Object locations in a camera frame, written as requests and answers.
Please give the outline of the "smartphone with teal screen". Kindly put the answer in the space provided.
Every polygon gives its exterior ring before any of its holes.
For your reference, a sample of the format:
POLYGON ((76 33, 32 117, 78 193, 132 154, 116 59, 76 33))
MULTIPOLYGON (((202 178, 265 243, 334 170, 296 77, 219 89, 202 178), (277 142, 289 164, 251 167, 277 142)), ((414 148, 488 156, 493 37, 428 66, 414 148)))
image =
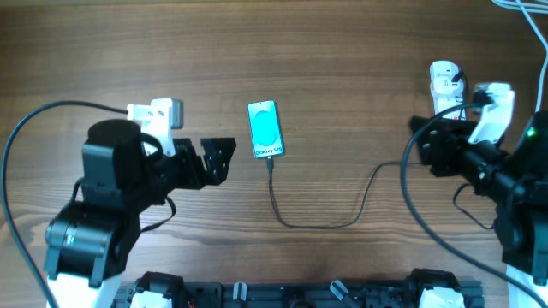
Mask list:
POLYGON ((256 158, 284 154, 283 137, 279 124, 277 105, 267 100, 247 105, 247 115, 256 158))

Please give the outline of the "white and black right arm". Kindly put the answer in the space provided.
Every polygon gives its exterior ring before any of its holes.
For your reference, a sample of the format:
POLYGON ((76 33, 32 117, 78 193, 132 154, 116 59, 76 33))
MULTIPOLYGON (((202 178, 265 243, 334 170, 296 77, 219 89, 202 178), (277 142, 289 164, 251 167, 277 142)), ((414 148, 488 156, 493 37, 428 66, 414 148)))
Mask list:
POLYGON ((437 177, 459 175, 476 194, 496 205, 493 222, 503 248, 507 271, 501 273, 458 251, 430 228, 425 231, 444 248, 474 266, 496 275, 514 288, 514 307, 547 305, 547 113, 528 122, 515 151, 500 147, 499 139, 472 135, 474 121, 414 116, 409 147, 420 148, 420 162, 437 177))

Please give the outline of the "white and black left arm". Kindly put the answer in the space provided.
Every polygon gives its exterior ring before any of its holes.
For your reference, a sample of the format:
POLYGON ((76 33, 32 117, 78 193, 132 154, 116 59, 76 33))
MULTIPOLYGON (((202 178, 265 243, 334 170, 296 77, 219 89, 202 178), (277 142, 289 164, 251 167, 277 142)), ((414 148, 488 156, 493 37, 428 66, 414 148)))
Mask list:
POLYGON ((202 139, 200 157, 190 139, 176 139, 172 156, 129 120, 91 126, 82 146, 84 175, 45 232, 47 283, 57 307, 108 307, 116 297, 128 255, 145 228, 140 213, 170 204, 175 189, 222 184, 235 152, 233 138, 202 139))

